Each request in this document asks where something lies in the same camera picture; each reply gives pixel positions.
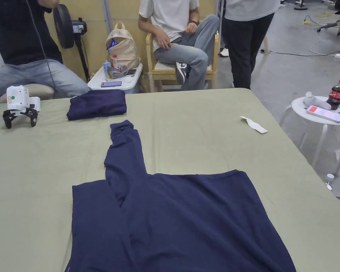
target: fan stand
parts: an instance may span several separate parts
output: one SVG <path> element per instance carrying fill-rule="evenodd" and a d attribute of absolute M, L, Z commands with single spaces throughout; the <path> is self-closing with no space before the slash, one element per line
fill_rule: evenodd
<path fill-rule="evenodd" d="M 296 1 L 295 5 L 300 4 L 300 7 L 295 6 L 293 9 L 295 11 L 305 11 L 308 9 L 308 7 L 305 7 L 304 0 Z"/>
<path fill-rule="evenodd" d="M 87 82 L 89 82 L 91 80 L 91 78 L 90 78 L 90 73 L 88 71 L 87 63 L 85 62 L 83 49 L 82 49 L 82 43 L 81 43 L 81 40 L 80 40 L 80 34 L 74 34 L 74 41 L 76 43 L 76 46 L 78 47 L 79 57 L 80 57 L 80 60 L 82 62 L 85 78 L 87 79 Z"/>

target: beige backpack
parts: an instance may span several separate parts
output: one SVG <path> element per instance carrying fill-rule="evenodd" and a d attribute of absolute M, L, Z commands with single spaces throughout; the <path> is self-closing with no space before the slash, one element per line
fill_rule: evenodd
<path fill-rule="evenodd" d="M 122 29 L 118 29 L 117 26 L 118 24 L 115 25 L 106 41 L 106 48 L 110 47 L 112 39 L 117 43 L 109 49 L 107 60 L 114 62 L 113 55 L 117 55 L 117 62 L 121 67 L 126 65 L 128 70 L 135 69 L 141 61 L 137 55 L 135 41 L 123 23 Z"/>

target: shoe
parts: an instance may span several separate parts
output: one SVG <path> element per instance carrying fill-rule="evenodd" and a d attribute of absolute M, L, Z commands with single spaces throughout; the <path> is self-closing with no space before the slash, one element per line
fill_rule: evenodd
<path fill-rule="evenodd" d="M 185 79 L 189 77 L 187 73 L 189 71 L 189 68 L 190 68 L 190 65 L 186 63 L 176 62 L 175 75 L 180 85 L 183 85 L 185 83 Z"/>
<path fill-rule="evenodd" d="M 229 50 L 228 50 L 227 48 L 224 48 L 224 49 L 220 52 L 219 56 L 220 56 L 221 58 L 227 58 L 227 57 L 229 57 Z"/>

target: hand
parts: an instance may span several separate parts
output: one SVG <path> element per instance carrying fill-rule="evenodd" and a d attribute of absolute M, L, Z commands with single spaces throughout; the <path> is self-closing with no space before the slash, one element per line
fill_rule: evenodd
<path fill-rule="evenodd" d="M 158 28 L 155 36 L 161 48 L 168 50 L 171 47 L 170 38 L 164 31 Z"/>
<path fill-rule="evenodd" d="M 191 22 L 185 29 L 185 33 L 186 34 L 194 34 L 196 32 L 196 30 L 198 29 L 197 24 L 195 24 L 194 22 Z"/>

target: white t-shirt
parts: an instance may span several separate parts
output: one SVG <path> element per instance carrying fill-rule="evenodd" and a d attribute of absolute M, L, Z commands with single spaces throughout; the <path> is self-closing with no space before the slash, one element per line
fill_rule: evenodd
<path fill-rule="evenodd" d="M 276 12 L 279 4 L 279 0 L 227 0 L 224 17 L 232 21 L 256 20 Z"/>
<path fill-rule="evenodd" d="M 150 18 L 151 23 L 164 31 L 174 41 L 181 37 L 189 24 L 189 10 L 199 6 L 199 0 L 141 0 L 140 15 Z M 154 51 L 158 49 L 154 39 Z"/>

